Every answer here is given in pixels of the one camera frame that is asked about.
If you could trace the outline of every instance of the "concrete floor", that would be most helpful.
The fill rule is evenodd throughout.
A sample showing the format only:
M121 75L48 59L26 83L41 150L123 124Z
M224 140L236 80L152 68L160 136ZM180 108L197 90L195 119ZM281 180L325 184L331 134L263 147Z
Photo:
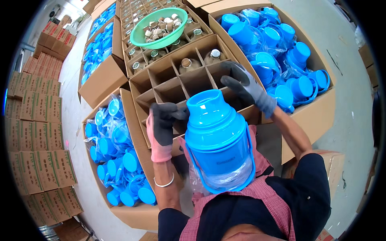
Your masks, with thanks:
M336 111L334 126L323 135L313 148L335 150L346 154L344 174L346 186L340 181L332 200L332 214L326 229L337 238L350 225L360 203L369 173L374 149L371 134L371 85L358 47L354 31L346 19L327 0L272 0L289 13L313 39L332 66L336 84ZM63 131L66 149L71 152L79 184L76 193L83 206L81 219L96 232L99 240L139 240L145 230L132 229L106 206L100 194L80 133L81 121L91 108L78 100L78 78L83 48L91 21L81 28L75 45L63 63L59 81L63 97ZM340 71L327 53L330 52ZM192 215L189 185L181 194L183 211Z

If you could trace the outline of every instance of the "silver bracelet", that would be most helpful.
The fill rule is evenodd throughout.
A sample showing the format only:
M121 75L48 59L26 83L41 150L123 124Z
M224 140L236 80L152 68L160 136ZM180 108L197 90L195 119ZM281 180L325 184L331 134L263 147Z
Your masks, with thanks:
M168 184L166 184L166 185L158 185L158 184L156 183L156 178L154 177L154 183L155 183L158 187L167 187L167 186L169 186L173 181L174 181L174 173L173 173L173 177L172 177L171 181L170 181Z

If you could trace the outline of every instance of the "worker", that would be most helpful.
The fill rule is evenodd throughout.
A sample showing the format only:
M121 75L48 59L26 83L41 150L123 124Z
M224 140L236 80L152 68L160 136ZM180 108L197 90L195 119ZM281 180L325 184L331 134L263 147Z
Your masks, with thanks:
M227 61L221 65L230 71L230 76L222 76L221 82L254 103L280 129L298 162L296 172L293 179L283 179L273 176L271 166L256 170L262 174L240 192L200 198L195 202L194 216L189 218L181 211L171 163L172 125L175 119L186 118L186 110L178 110L173 103L153 103L147 119L147 135L160 210L158 240L316 240L331 212L323 158L313 152L302 128L241 64Z

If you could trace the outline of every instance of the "box of blue cups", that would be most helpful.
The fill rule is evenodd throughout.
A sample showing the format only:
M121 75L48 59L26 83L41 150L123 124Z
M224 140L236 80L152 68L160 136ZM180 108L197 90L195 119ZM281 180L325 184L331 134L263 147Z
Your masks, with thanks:
M156 230L157 200L147 148L128 85L117 88L84 120L91 169L107 206L132 228ZM182 187L175 172L174 181Z
M201 8L213 32L312 143L333 125L335 76L299 23L267 0L223 0ZM263 115L261 123L269 122ZM293 157L282 139L282 163Z
M78 93L92 108L127 82L121 41L120 22L113 17L85 46Z

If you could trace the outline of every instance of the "black rubber-coated glove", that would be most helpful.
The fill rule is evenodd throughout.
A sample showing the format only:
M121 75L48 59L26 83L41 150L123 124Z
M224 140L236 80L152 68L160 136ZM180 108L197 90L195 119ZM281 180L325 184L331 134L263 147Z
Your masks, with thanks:
M151 143L151 160L166 162L171 158L173 122L188 117L187 108L177 108L174 103L152 103L146 120L146 132Z
M230 76L222 76L221 83L245 101L255 104L266 118L270 118L277 105L276 99L269 96L241 64L225 61L221 63L221 67L230 70Z

